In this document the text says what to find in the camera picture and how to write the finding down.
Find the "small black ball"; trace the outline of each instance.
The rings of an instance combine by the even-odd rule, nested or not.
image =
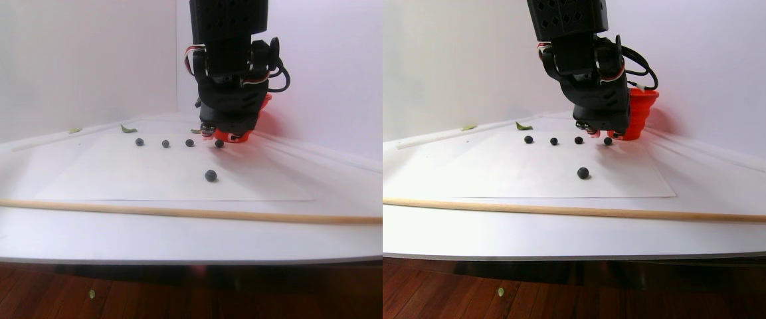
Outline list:
[[[577,168],[577,177],[580,177],[581,179],[587,179],[587,177],[589,177],[589,169],[586,167]]]
[[[206,172],[206,180],[207,181],[214,182],[217,179],[218,179],[218,174],[215,173],[215,171],[209,170],[209,171]]]

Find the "dried leaf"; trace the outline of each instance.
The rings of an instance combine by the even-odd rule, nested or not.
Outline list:
[[[120,124],[120,128],[122,128],[122,133],[137,133],[137,128],[126,128],[122,124]]]
[[[519,122],[516,122],[516,128],[519,131],[533,130],[532,126],[523,126],[523,125],[519,124]]]

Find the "wooden stick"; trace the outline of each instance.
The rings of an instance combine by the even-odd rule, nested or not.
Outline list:
[[[459,209],[504,213],[544,213],[544,215],[574,215],[619,217],[633,219],[668,219],[669,221],[729,221],[766,223],[766,215],[734,215],[734,213],[690,213],[636,209],[578,209],[578,207],[550,207],[493,203],[455,203],[455,201],[425,201],[420,199],[383,198],[383,204],[425,209]]]
[[[130,213],[206,219],[239,219],[239,221],[272,221],[300,224],[383,224],[382,217],[288,215],[287,213],[249,213],[201,209],[161,209],[161,207],[132,207],[85,203],[56,203],[56,201],[23,201],[0,198],[0,206],[20,209],[54,209],[97,213]]]

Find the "white wall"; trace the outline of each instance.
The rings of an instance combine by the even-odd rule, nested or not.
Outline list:
[[[383,139],[570,110],[525,0],[390,0]]]
[[[164,3],[0,0],[0,143],[174,110]]]
[[[766,1],[607,1],[661,80],[650,124],[766,158]]]
[[[181,58],[191,43],[188,0],[177,8]],[[268,31],[254,39],[279,37],[292,84],[274,94],[257,130],[381,160],[382,12],[383,0],[271,0]],[[197,82],[180,62],[179,109],[191,110]]]
[[[621,34],[660,77],[650,124],[766,158],[766,1],[607,9],[602,36]],[[535,55],[525,0],[392,0],[386,24],[386,140],[571,109]]]

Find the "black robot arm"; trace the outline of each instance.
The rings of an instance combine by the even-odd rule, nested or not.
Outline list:
[[[613,131],[622,136],[630,121],[630,89],[626,74],[657,77],[640,54],[616,42],[598,37],[607,31],[605,0],[527,0],[539,57],[547,75],[559,82],[563,94],[574,103],[572,116],[587,133]],[[625,57],[644,72],[625,69]]]
[[[252,40],[267,30],[268,1],[189,0],[189,5],[194,45],[185,52],[185,66],[197,79],[201,131],[241,137],[255,128],[268,92],[291,85],[279,39]],[[268,79],[280,75],[285,86],[268,87]]]

